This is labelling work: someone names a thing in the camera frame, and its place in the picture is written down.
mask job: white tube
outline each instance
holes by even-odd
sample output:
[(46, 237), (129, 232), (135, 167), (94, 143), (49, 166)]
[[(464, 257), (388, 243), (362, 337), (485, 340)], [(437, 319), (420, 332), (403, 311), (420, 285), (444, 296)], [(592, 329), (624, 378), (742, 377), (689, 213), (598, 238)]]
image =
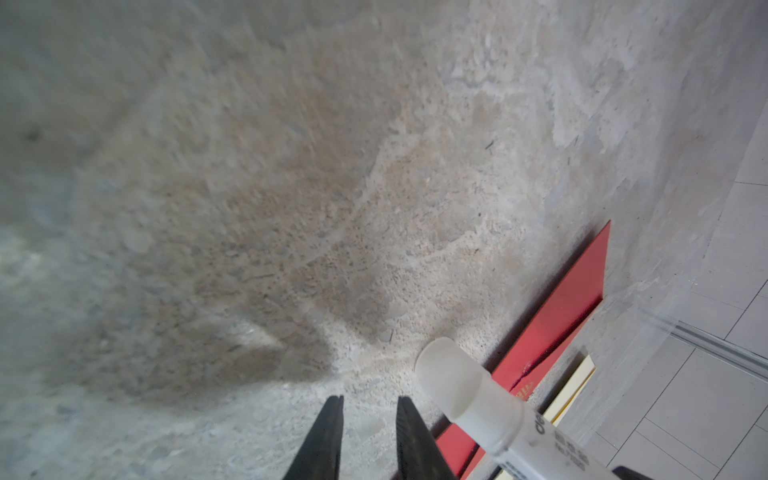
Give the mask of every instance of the white tube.
[(448, 420), (517, 480), (616, 480), (617, 477), (511, 395), (445, 337), (416, 360), (419, 384)]

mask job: gray floor tile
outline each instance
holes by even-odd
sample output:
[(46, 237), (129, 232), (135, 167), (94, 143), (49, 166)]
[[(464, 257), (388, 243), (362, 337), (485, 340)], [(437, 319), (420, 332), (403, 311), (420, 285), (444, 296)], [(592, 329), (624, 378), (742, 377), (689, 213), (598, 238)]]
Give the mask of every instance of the gray floor tile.
[(608, 465), (614, 455), (616, 455), (616, 448), (597, 433), (592, 435), (592, 438), (589, 439), (589, 442), (584, 446), (584, 449), (589, 452), (589, 455), (592, 455), (595, 460), (603, 465)]
[(766, 406), (766, 383), (697, 350), (647, 418), (722, 467)]
[(637, 432), (630, 435), (608, 468), (612, 470), (618, 466), (632, 468), (654, 480), (700, 480), (691, 470)]
[(733, 184), (692, 291), (746, 309), (768, 278), (768, 187)]
[(757, 423), (755, 425), (759, 426), (763, 430), (768, 431), (768, 409), (765, 409), (763, 414), (760, 416), (760, 418), (757, 420)]
[(768, 104), (760, 115), (752, 140), (746, 146), (736, 181), (768, 185)]
[(768, 358), (768, 298), (756, 296), (726, 340)]
[(693, 350), (692, 346), (678, 339), (667, 338), (605, 419), (598, 433), (614, 447), (620, 448)]
[(713, 480), (720, 471), (706, 458), (686, 447), (680, 440), (656, 426), (651, 420), (643, 419), (635, 432), (664, 450), (670, 457), (695, 473), (701, 480)]
[(673, 317), (724, 339), (743, 311), (719, 300), (687, 292), (675, 309)]
[(768, 432), (752, 427), (728, 459), (718, 480), (765, 480), (768, 478)]

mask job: glue stick body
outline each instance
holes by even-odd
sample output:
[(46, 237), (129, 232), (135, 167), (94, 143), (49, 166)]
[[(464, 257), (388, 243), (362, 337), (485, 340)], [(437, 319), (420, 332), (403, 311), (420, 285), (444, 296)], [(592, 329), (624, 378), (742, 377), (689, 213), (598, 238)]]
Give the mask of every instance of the glue stick body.
[(502, 388), (453, 340), (416, 360), (416, 377), (448, 417), (516, 480), (617, 480), (603, 465)]

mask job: marble surface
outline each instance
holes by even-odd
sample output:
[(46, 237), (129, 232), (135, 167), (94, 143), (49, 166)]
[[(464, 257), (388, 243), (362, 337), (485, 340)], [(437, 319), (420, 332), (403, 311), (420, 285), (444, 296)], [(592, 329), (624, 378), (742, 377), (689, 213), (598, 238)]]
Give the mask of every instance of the marble surface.
[(343, 394), (389, 478), (608, 220), (586, 442), (664, 340), (768, 97), (764, 2), (5, 2), (4, 478), (279, 478)]

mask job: metal strip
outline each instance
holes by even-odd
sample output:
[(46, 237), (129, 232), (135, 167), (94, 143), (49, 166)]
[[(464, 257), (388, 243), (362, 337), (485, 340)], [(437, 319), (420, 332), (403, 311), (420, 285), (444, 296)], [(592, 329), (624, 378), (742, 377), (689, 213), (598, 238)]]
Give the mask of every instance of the metal strip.
[(768, 383), (768, 359), (762, 356), (684, 322), (678, 322), (670, 335)]

